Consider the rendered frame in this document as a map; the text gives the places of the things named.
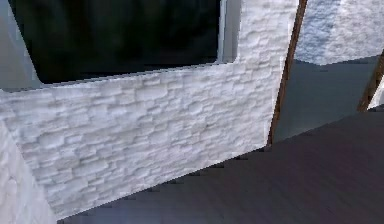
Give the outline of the brown wooden door frame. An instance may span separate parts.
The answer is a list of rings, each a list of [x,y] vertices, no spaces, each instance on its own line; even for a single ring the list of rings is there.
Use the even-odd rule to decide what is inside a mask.
[[[384,74],[384,0],[299,0],[269,145],[364,111]]]

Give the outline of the dark window with grey frame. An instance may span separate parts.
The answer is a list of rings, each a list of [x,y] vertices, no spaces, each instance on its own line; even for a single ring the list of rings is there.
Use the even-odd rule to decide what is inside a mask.
[[[0,0],[0,90],[226,64],[242,0]]]

